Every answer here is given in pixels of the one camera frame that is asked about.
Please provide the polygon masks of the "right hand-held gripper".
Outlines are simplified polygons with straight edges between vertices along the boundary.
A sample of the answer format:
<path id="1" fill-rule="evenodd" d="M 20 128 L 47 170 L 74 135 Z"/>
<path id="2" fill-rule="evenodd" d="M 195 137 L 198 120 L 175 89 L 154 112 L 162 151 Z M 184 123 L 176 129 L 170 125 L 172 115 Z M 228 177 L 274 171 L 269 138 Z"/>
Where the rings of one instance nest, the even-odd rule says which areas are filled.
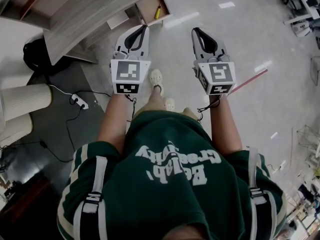
<path id="1" fill-rule="evenodd" d="M 236 85 L 235 64 L 230 61 L 222 40 L 214 39 L 208 31 L 195 27 L 191 31 L 195 55 L 195 77 L 207 95 L 228 95 Z"/>

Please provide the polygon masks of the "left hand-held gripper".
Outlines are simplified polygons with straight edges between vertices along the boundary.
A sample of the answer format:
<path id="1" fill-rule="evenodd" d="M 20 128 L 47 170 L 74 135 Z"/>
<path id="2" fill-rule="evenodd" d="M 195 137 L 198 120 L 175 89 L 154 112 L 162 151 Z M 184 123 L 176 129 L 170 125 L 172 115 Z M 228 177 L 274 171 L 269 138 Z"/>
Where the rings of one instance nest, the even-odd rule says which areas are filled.
<path id="1" fill-rule="evenodd" d="M 151 66 L 149 55 L 150 30 L 145 24 L 124 32 L 115 45 L 110 61 L 113 92 L 119 95 L 137 95 Z"/>

